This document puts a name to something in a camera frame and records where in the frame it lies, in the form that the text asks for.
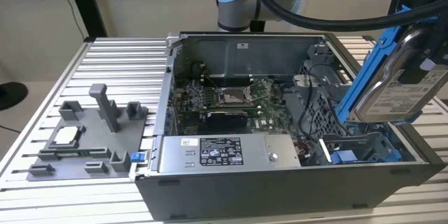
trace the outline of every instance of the blue drive bracket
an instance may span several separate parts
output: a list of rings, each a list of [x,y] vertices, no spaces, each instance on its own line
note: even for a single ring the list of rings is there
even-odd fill
[[[408,10],[411,9],[403,6],[403,10],[399,11],[399,13],[406,12]],[[418,23],[434,21],[436,19],[438,17],[432,16],[419,21]],[[370,81],[374,75],[376,74],[376,71],[379,70],[379,68],[382,67],[384,63],[386,57],[391,55],[391,53],[395,50],[395,47],[398,46],[396,36],[399,34],[399,31],[400,31],[400,26],[391,27],[383,32],[380,39],[374,47],[374,50],[364,61],[362,70],[354,80],[354,84],[351,88],[348,89],[347,94],[343,98],[343,101],[340,102],[338,109],[336,109],[338,118],[342,123],[347,121],[350,112],[352,108],[355,107],[356,102],[359,101],[359,98],[363,94],[366,87],[370,85]],[[422,112],[418,112],[407,121],[392,122],[392,123],[395,125],[412,123],[420,115],[422,115]]]

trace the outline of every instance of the metal frame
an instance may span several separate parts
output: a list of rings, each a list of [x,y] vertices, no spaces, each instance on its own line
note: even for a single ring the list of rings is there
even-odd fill
[[[348,52],[362,65],[375,42],[362,36],[339,37]],[[64,99],[79,99],[92,106],[88,86],[99,79],[110,83],[108,96],[119,100],[138,98],[151,108],[142,150],[152,148],[152,127],[160,92],[162,65],[166,57],[164,39],[98,39],[83,45],[50,95],[27,125],[0,167],[23,168],[39,151],[42,140],[50,137],[59,121],[55,109]],[[414,127],[448,163],[448,108],[435,98]],[[256,223],[447,223],[448,168],[419,187],[400,189],[379,207],[302,215],[270,216],[202,221],[214,224]],[[0,179],[0,221],[24,223],[130,223],[152,222],[138,188],[128,178],[27,182],[27,173],[3,173]]]

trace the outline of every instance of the black floor fan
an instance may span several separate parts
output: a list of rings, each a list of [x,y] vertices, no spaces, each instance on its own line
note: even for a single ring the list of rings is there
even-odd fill
[[[0,110],[15,106],[26,99],[28,88],[19,82],[7,82],[0,84]]]

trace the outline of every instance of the barcode sticker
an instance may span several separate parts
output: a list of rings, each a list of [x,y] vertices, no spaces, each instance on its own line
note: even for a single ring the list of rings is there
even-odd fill
[[[398,79],[403,71],[398,71],[367,114],[407,114],[448,72],[434,70],[427,73],[420,83],[402,84]]]

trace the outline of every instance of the hard drive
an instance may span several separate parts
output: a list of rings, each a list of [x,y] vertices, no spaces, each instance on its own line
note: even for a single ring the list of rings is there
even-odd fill
[[[410,59],[418,57],[424,50],[430,29],[415,28],[407,33],[398,42],[387,36],[378,42],[355,79],[354,87],[348,90],[340,104],[339,119],[342,122],[412,122],[447,82],[448,69],[443,65],[436,65],[420,83],[402,84],[399,82],[398,79]]]

